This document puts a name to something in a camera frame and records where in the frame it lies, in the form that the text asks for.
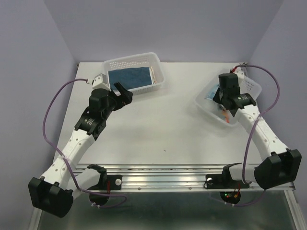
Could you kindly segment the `light blue orange towel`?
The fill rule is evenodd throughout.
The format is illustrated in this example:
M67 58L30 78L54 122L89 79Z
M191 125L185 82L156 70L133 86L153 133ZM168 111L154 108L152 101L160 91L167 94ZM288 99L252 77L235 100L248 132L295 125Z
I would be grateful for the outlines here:
M206 98L213 100L213 98L216 95L218 89L219 89L219 84L215 84L212 87L212 89L208 92ZM217 110L220 111L220 113L222 114L222 118L226 121L226 123L229 123L229 115L228 115L226 109L222 105L217 104Z

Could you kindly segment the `yellow patterned towel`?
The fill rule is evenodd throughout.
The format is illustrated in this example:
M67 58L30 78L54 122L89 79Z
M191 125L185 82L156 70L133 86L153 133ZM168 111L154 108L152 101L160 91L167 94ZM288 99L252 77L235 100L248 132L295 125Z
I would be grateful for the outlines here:
M119 82L125 89L130 90L152 84L149 67L126 68L108 71L112 90L117 90L114 84Z

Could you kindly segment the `blue white patterned towel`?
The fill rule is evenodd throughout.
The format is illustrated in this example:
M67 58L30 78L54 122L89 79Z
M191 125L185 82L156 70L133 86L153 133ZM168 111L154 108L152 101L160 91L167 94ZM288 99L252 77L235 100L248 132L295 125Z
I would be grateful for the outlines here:
M149 67L149 72L152 79L152 84L157 84L158 82L156 80L153 67Z

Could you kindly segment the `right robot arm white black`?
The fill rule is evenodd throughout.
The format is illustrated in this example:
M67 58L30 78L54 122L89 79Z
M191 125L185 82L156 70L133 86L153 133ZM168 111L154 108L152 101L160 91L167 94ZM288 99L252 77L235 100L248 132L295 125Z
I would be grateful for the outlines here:
M258 166L242 163L229 164L223 168L221 183L231 187L238 181L257 183L267 190L296 179L302 160L301 153L289 149L272 131L259 112L256 101L248 93L241 93L239 77L235 73L218 76L219 88L214 101L222 105L249 134L248 143L253 142L262 162Z

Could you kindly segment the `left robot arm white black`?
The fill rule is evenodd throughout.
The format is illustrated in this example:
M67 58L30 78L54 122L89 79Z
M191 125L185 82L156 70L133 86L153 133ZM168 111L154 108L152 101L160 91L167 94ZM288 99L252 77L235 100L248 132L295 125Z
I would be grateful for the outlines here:
M30 180L28 188L34 207L62 218L81 193L101 196L100 201L92 201L92 206L106 208L109 198L114 196L111 191L121 190L122 175L108 175L106 168L97 164L88 165L78 176L73 173L83 155L105 129L110 114L132 102L132 92L119 82L114 85L119 95L103 83L93 86L89 105L76 123L64 149L55 147L59 156L39 178Z

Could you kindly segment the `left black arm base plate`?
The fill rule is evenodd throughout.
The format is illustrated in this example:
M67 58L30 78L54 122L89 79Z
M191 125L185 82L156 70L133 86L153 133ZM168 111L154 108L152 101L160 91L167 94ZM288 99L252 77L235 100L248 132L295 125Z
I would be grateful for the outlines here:
M94 186L95 189L112 191L121 190L122 186L122 175L104 175L99 178L98 184Z

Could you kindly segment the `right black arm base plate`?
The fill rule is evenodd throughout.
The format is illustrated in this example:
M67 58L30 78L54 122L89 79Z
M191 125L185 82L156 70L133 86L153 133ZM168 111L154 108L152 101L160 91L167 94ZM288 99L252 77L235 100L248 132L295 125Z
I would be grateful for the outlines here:
M235 181L231 177L225 178L222 174L207 174L203 185L206 189L248 189L250 185L244 184L242 181Z

